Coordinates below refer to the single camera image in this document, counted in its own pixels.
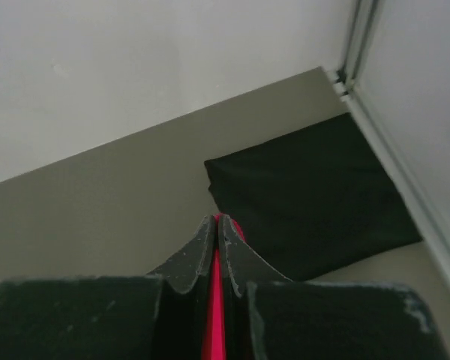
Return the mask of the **pink t-shirt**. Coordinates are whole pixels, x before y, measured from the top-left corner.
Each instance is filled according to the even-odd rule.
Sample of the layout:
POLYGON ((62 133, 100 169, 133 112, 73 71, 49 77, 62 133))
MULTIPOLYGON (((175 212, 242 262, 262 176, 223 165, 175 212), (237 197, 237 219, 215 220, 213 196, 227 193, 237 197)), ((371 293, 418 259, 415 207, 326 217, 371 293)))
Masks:
POLYGON ((238 223, 228 214, 214 216, 211 278, 202 342, 202 359, 249 359, 249 320, 244 296, 251 255, 238 223))

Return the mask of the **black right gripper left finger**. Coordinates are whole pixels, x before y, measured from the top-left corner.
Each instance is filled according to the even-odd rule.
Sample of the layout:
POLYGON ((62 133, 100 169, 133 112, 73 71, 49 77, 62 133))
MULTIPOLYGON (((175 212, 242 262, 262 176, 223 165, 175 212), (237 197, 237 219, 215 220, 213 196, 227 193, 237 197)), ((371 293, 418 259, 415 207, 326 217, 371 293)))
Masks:
POLYGON ((0 283, 0 359, 199 359, 216 222, 143 276, 0 283))

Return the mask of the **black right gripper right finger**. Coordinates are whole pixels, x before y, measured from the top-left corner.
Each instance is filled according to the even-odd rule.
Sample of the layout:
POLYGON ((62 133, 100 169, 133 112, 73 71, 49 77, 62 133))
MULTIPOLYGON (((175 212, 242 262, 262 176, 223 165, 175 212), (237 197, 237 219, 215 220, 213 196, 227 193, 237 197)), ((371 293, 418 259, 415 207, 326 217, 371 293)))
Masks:
POLYGON ((299 282, 219 218, 229 359, 447 359, 427 305, 408 286, 299 282))

